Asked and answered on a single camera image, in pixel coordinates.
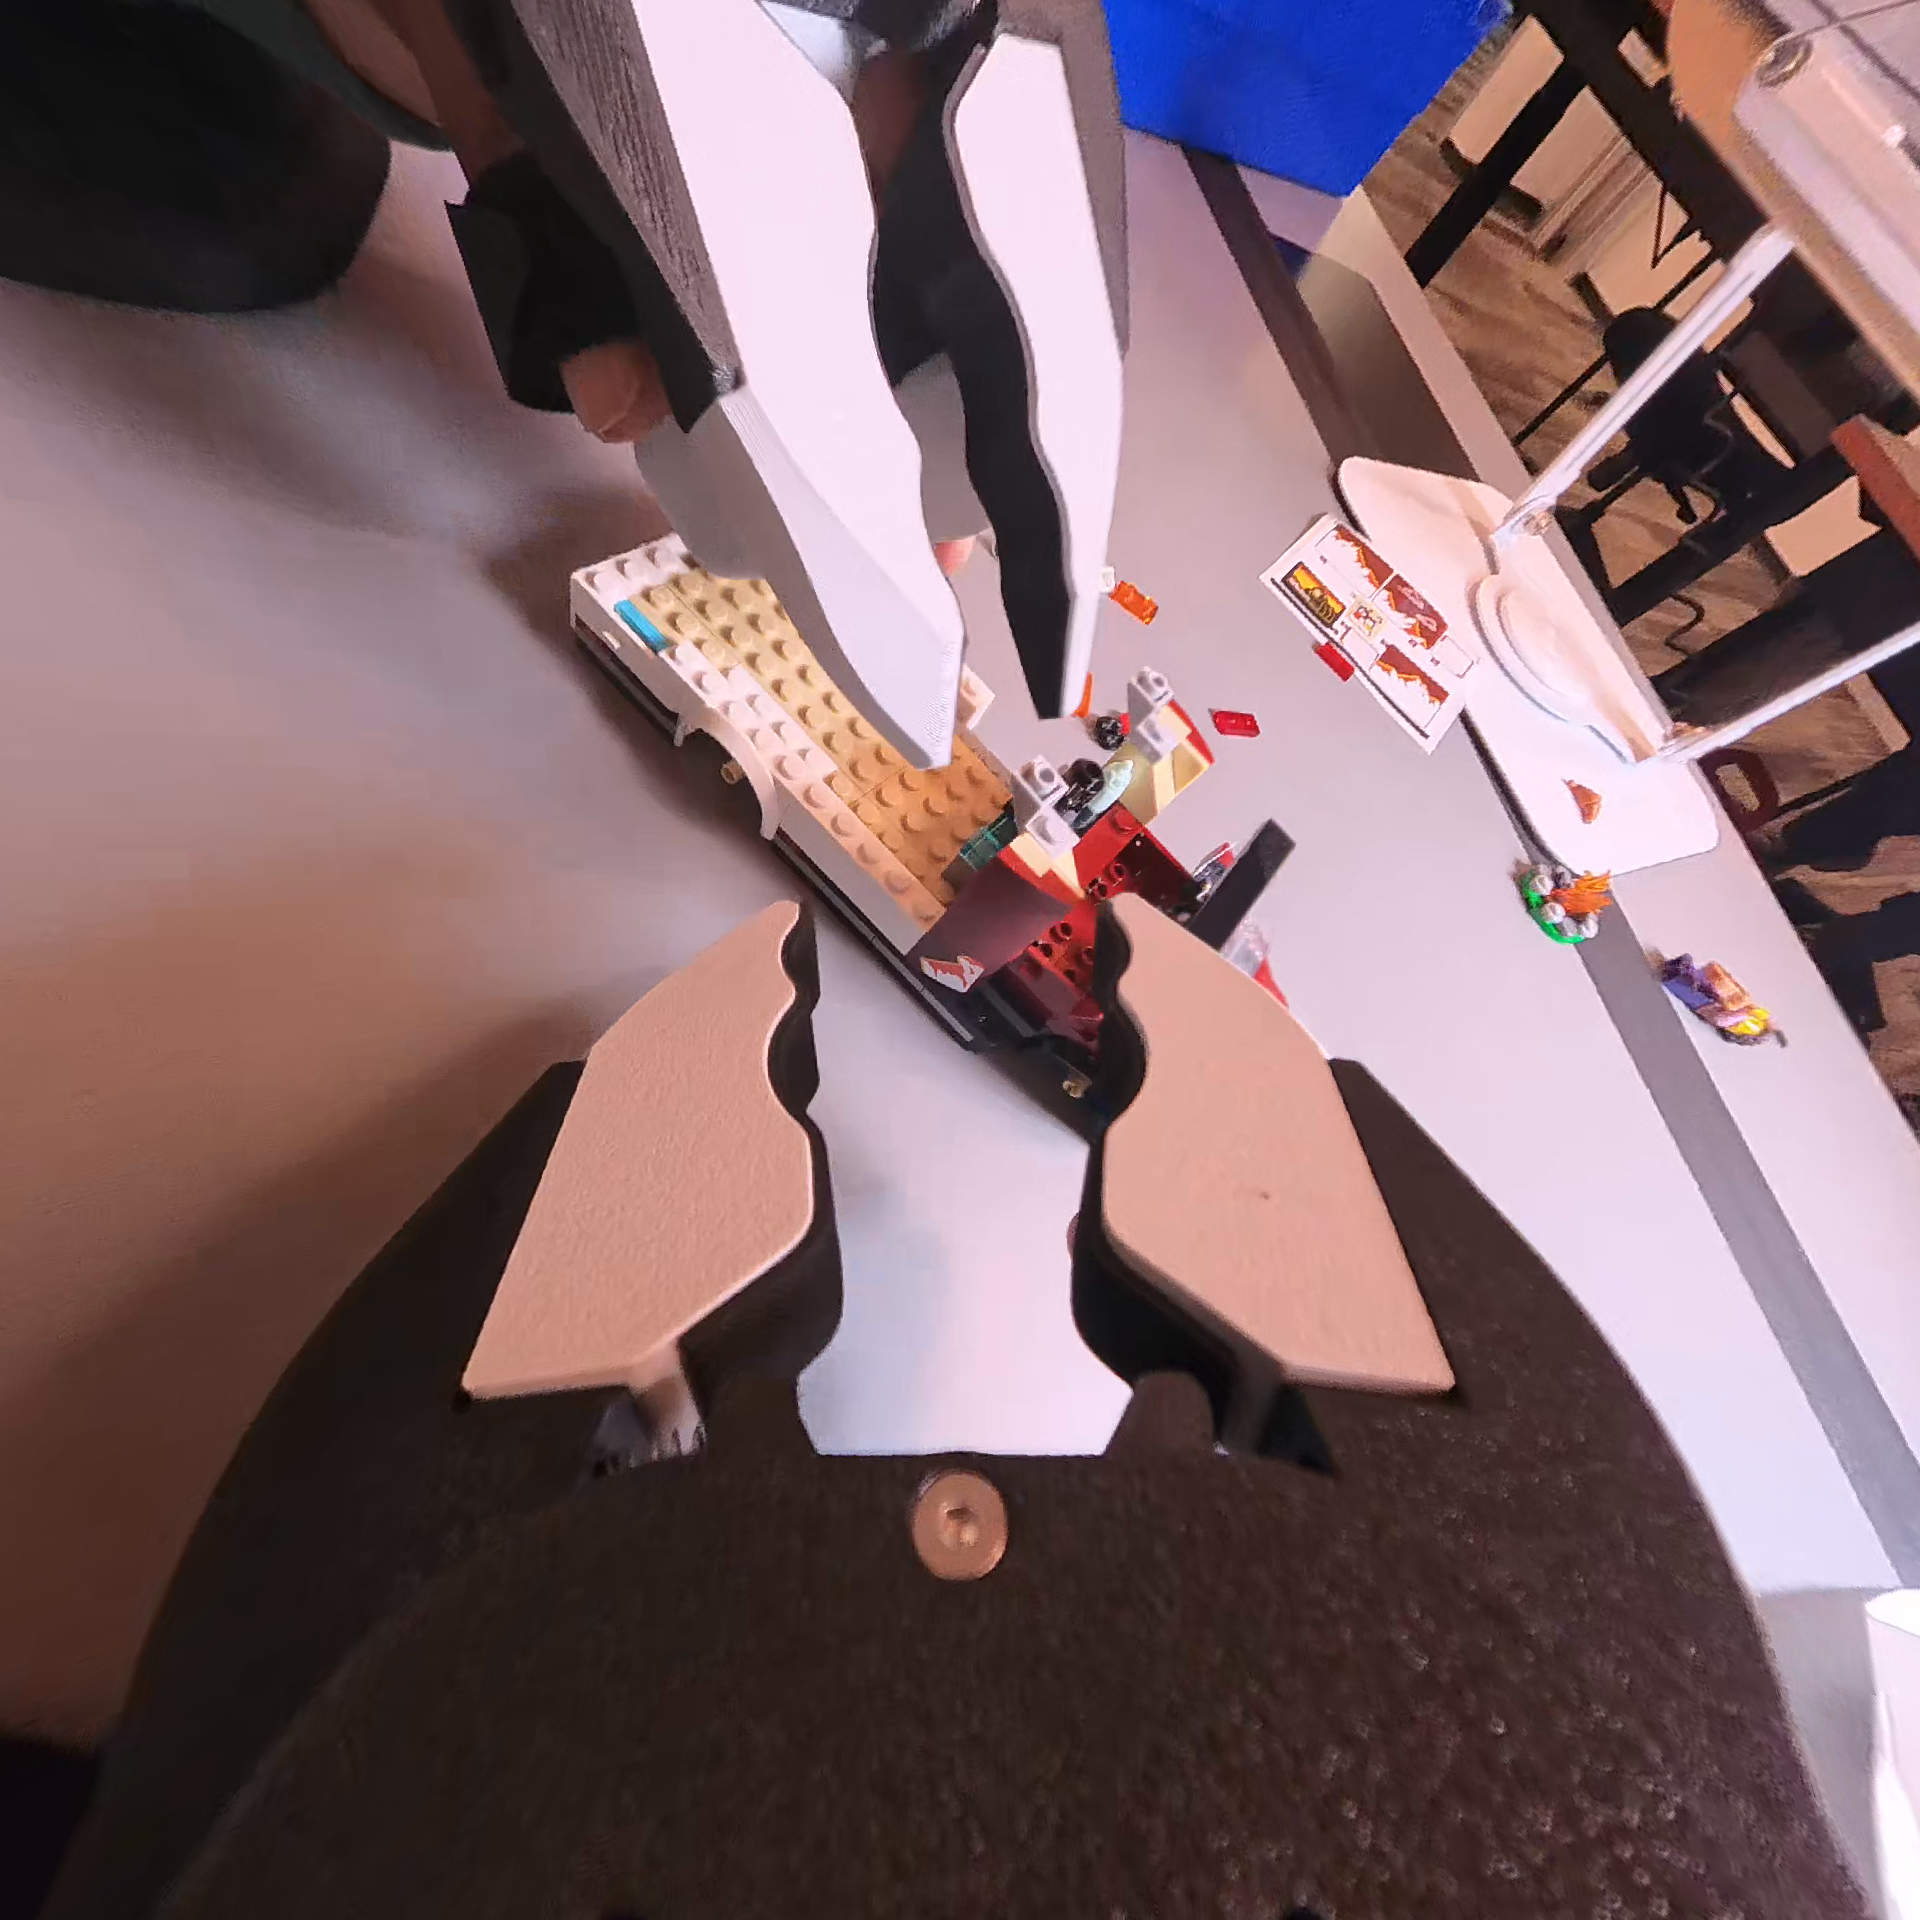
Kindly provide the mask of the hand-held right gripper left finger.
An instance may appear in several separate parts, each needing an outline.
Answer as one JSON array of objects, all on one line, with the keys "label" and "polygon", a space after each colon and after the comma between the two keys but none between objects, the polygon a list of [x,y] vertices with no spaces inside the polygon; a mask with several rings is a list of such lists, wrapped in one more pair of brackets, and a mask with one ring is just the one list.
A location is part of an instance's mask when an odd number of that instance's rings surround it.
[{"label": "hand-held right gripper left finger", "polygon": [[659,1454],[729,1364],[809,1364],[840,1308],[774,1308],[827,1225],[809,912],[779,900],[590,1046],[464,1367],[474,1400],[622,1388]]}]

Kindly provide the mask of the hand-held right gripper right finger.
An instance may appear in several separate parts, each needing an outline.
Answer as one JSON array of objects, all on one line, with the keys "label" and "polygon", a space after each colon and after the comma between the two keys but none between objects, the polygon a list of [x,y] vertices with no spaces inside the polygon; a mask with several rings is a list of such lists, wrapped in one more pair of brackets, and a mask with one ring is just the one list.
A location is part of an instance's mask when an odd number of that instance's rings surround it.
[{"label": "hand-held right gripper right finger", "polygon": [[1094,935],[1104,1111],[1072,1321],[1116,1376],[1196,1383],[1211,1444],[1325,1462],[1307,1388],[1438,1400],[1457,1372],[1325,1052],[1248,973],[1118,895]]}]

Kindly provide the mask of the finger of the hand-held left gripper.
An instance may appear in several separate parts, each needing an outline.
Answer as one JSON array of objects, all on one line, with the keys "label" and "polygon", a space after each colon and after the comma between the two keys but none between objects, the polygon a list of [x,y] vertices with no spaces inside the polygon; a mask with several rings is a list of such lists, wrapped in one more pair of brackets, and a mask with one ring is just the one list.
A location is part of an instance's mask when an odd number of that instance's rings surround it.
[{"label": "finger of the hand-held left gripper", "polygon": [[976,262],[950,348],[966,468],[1033,707],[1080,704],[1120,470],[1122,348],[1066,53],[997,31],[946,115]]},{"label": "finger of the hand-held left gripper", "polygon": [[704,561],[763,577],[901,757],[946,765],[964,627],[876,345],[850,107],[761,4],[634,11],[739,365],[688,431],[736,545]]}]

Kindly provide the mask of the tan white red brick vehicle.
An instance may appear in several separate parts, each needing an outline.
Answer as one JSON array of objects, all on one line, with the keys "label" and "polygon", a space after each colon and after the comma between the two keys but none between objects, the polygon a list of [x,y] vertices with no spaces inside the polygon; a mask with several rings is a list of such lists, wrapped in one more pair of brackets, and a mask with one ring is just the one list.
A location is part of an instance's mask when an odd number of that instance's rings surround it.
[{"label": "tan white red brick vehicle", "polygon": [[[677,536],[579,567],[572,628],[593,660],[683,744],[704,735],[742,784],[760,836],[808,879],[923,1013],[974,1056],[1005,1052],[1083,1096],[1097,1067],[1097,909],[1134,895],[1281,997],[1250,920],[1291,853],[1276,823],[1189,867],[1155,835],[1214,760],[1170,693],[1178,749],[1104,755],[1097,820],[1066,854],[1022,835],[1012,773],[978,737],[992,687],[962,672],[946,765],[913,768],[809,652],[773,588],[718,577]],[[1051,759],[1064,774],[1080,759]]]}]

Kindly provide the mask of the grey desk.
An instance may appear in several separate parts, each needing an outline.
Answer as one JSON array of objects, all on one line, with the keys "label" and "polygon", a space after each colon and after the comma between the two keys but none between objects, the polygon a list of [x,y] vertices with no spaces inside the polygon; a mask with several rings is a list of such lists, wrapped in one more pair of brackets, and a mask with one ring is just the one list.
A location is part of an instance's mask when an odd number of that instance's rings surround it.
[{"label": "grey desk", "polygon": [[1113,556],[1246,695],[1176,839],[1457,1372],[1325,1462],[1072,1321],[1089,1151],[818,945],[827,1225],[659,1454],[464,1367],[590,1046],[789,873],[514,560],[641,483],[483,397],[448,237],[293,317],[8,295],[5,1725],[104,1734],[46,1916],[1862,1916],[1746,1547],[1867,1524],[1505,808],[1257,582],[1325,492],[1230,164],[1130,134]]}]

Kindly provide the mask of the person's left hand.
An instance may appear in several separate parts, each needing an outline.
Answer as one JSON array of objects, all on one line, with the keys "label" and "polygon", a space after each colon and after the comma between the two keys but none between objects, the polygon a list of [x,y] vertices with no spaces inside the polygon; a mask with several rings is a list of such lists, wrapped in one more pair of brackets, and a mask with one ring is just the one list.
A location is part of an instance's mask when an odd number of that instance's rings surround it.
[{"label": "person's left hand", "polygon": [[569,408],[603,444],[638,444],[672,419],[653,353],[641,341],[610,341],[560,365]]}]

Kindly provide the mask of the blue plastic storage bin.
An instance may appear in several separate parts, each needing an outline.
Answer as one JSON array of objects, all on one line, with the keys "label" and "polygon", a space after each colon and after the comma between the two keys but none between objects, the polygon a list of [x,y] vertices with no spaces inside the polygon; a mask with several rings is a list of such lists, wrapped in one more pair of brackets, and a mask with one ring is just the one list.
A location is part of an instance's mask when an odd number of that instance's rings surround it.
[{"label": "blue plastic storage bin", "polygon": [[1128,127],[1347,196],[1506,3],[1109,3]]}]

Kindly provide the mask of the brick campfire build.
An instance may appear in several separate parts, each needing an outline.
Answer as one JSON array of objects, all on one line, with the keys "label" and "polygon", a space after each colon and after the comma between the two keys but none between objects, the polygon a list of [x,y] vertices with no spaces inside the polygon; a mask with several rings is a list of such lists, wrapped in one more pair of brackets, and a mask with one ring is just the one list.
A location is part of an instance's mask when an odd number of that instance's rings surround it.
[{"label": "brick campfire build", "polygon": [[1557,861],[1523,867],[1517,888],[1534,926],[1562,945],[1581,945],[1598,937],[1600,913],[1613,902],[1612,873],[1574,873]]}]

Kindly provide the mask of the black textured cushion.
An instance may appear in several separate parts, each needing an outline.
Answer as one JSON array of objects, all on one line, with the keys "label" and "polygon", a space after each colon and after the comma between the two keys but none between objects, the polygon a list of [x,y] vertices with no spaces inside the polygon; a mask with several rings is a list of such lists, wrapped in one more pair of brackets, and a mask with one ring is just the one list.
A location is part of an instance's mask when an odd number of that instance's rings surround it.
[{"label": "black textured cushion", "polygon": [[392,143],[249,4],[3,4],[3,277],[161,313],[241,316],[331,288]]}]

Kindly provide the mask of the printed sticker sheet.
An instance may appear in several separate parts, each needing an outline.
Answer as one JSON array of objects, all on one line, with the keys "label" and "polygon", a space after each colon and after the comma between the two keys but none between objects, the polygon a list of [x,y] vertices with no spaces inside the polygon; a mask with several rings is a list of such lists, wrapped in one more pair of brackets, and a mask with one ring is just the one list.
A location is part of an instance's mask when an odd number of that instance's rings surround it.
[{"label": "printed sticker sheet", "polygon": [[1302,621],[1310,646],[1336,639],[1393,721],[1430,755],[1467,707],[1474,639],[1344,519],[1313,519],[1261,574]]}]

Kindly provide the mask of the purple brick minifigure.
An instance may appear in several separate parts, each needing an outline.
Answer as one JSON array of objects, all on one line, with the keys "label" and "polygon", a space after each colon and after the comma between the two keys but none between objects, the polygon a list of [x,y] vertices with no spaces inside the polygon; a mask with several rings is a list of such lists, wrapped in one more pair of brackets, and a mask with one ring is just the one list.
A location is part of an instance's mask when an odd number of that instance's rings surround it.
[{"label": "purple brick minifigure", "polygon": [[1754,999],[1726,966],[1698,961],[1692,953],[1682,951],[1660,960],[1657,977],[1718,1039],[1738,1046],[1787,1044],[1787,1036],[1774,1013]]}]

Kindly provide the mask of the white booklet stand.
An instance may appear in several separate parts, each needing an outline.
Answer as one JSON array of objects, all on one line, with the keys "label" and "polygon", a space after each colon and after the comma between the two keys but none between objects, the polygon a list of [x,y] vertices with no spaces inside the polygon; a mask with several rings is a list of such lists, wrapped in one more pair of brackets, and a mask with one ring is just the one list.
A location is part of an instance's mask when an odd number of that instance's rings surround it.
[{"label": "white booklet stand", "polygon": [[[1668,62],[1686,119],[1755,193],[1757,233],[1517,497],[1363,456],[1336,475],[1358,533],[1474,639],[1465,712],[1532,839],[1604,873],[1714,848],[1697,764],[1916,645],[1909,620],[1739,716],[1681,727],[1550,545],[1572,483],[1792,256],[1916,391],[1916,4],[1674,4]],[[1596,825],[1565,779],[1602,793]]]}]

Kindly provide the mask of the white paper bag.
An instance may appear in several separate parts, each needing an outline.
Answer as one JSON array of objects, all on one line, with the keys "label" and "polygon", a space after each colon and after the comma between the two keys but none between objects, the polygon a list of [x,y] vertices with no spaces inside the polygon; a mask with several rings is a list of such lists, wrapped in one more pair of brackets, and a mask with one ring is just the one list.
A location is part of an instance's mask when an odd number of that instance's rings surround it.
[{"label": "white paper bag", "polygon": [[1918,1589],[1865,1608],[1875,1684],[1872,1808],[1885,1913],[1918,1917]]}]

